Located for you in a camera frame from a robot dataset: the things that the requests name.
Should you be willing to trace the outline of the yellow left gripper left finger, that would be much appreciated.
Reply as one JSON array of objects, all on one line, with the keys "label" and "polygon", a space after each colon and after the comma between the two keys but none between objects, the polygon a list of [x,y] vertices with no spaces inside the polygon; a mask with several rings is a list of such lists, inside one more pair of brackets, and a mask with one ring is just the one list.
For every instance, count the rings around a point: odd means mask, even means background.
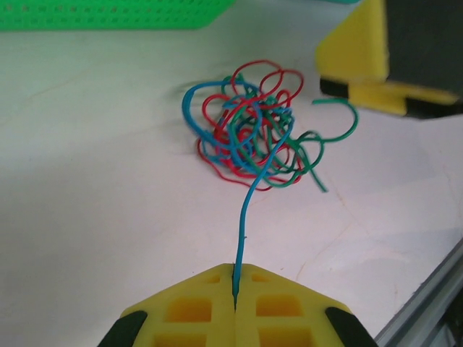
[{"label": "yellow left gripper left finger", "polygon": [[234,346],[233,265],[222,264],[128,308],[99,346]]}]

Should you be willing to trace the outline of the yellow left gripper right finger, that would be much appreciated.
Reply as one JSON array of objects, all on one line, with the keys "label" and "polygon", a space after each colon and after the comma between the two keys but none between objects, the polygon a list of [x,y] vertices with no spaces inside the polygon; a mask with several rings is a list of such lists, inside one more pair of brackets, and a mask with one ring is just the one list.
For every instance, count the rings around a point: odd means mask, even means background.
[{"label": "yellow left gripper right finger", "polygon": [[340,301],[261,267],[242,268],[236,346],[376,346]]}]

